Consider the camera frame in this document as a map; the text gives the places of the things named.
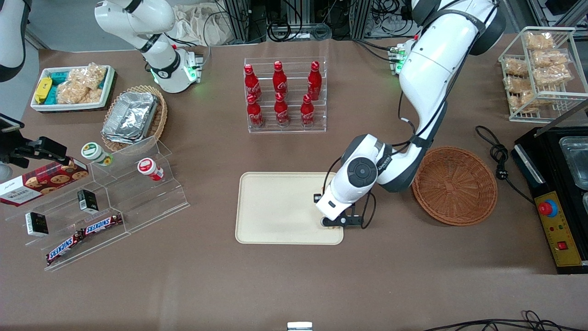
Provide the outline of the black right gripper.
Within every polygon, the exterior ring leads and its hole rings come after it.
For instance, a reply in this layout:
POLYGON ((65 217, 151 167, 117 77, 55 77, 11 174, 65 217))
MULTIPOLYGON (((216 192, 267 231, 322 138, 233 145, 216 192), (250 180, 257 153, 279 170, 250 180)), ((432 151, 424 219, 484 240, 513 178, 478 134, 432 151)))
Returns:
POLYGON ((71 160, 67 156, 67 147, 48 137, 29 140, 21 135, 1 135, 0 161, 2 163, 27 168, 30 159, 40 160, 40 156, 58 163, 69 163, 71 160))

